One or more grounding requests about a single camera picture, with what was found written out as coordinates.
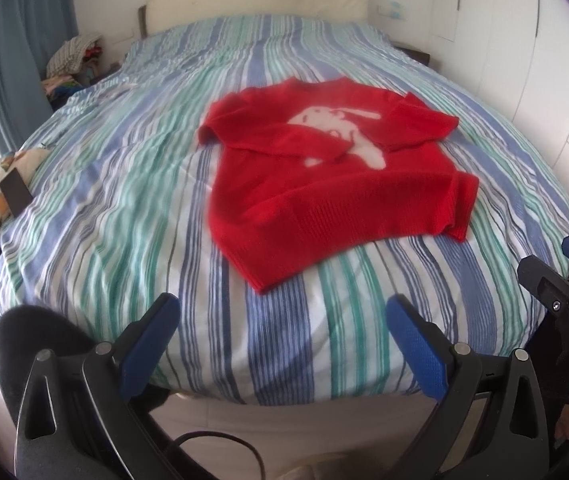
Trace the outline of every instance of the cream headboard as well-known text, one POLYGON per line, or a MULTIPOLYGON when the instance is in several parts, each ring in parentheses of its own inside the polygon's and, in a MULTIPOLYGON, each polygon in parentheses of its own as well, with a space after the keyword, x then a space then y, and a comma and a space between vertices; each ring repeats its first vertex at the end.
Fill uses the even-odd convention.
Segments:
POLYGON ((242 14, 296 14, 330 22, 366 22, 369 0, 149 0, 138 10, 142 37, 176 25, 242 14))

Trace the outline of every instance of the white animal pattern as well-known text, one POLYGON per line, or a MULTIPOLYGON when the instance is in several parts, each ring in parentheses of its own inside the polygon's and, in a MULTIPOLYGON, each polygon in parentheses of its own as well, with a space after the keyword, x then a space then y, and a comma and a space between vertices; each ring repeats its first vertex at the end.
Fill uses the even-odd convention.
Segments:
MULTIPOLYGON (((329 108, 326 106, 312 106, 302 110, 301 113, 289 120, 289 124, 301 124, 311 126, 325 134, 339 137, 340 139, 352 142, 353 147, 348 151, 353 155, 359 156, 372 170, 383 170, 387 167, 384 154, 375 144, 367 139, 351 121, 345 119, 344 113, 366 117, 368 119, 381 119, 381 115, 376 112, 366 110, 356 110, 354 108, 329 108)), ((306 158, 304 164, 307 167, 315 166, 322 161, 318 158, 306 158)))

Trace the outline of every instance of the striped bedsheet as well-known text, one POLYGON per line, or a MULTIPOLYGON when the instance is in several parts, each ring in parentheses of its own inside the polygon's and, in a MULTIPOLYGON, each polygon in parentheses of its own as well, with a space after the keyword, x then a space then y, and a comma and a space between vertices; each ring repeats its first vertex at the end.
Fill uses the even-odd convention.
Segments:
POLYGON ((569 201, 535 149, 367 25, 251 16, 173 28, 70 99, 27 142, 41 144, 53 151, 36 198, 0 233, 0 315, 38 304, 113 340, 169 291, 183 315, 153 380, 173 390, 266 405, 412 392, 385 326, 390 295, 405 294, 452 341, 504 355, 543 317, 517 284, 519 260, 536 254, 569 275, 569 201), (265 296, 251 290, 212 243, 220 147, 198 147, 194 133, 214 100, 290 76, 411 91, 460 117, 442 146, 480 179, 468 240, 379 240, 265 296))

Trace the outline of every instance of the bed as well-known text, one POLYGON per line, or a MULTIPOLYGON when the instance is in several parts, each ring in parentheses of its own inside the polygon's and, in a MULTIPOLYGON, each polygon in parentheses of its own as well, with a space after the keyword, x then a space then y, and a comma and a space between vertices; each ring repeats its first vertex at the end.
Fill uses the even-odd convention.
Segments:
POLYGON ((52 153, 32 182, 34 202, 0 232, 0 316, 38 304, 114 340, 171 292, 181 325, 154 383, 263 406, 416 392, 385 326, 395 293, 477 352, 505 355, 528 340, 544 310, 515 268, 535 254, 569 275, 560 248, 569 201, 512 124, 395 49, 364 23, 362 0, 347 0, 342 20, 336 6, 303 17, 261 2, 167 22, 176 1, 185 0, 141 9, 150 36, 121 70, 73 96, 27 142, 52 153), (154 8, 162 19, 149 16, 154 8), (198 146, 195 132, 228 92, 291 76, 411 91, 458 116, 442 148, 480 179, 467 241, 379 240, 255 293, 208 232, 220 147, 198 146))

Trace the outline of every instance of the red cloth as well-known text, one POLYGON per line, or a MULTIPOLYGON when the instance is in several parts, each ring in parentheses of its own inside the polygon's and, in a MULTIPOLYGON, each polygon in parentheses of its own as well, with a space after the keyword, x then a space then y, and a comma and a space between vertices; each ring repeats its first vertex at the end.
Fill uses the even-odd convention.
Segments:
POLYGON ((458 118, 346 78, 247 88, 214 103, 201 144, 224 144, 209 224, 258 292, 388 237, 466 236, 477 177, 437 141, 458 118))

